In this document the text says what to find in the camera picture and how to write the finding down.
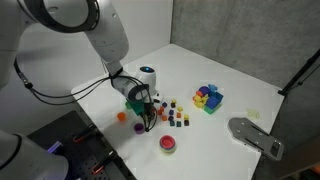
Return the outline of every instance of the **metal plate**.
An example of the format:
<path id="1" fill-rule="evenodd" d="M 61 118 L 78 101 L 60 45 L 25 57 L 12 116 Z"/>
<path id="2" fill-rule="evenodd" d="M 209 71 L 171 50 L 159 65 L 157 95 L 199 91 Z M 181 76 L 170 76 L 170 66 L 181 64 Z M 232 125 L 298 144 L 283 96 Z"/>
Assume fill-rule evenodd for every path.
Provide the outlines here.
<path id="1" fill-rule="evenodd" d="M 272 160 L 282 158 L 284 145 L 247 118 L 232 118 L 228 123 L 234 138 L 250 145 Z"/>

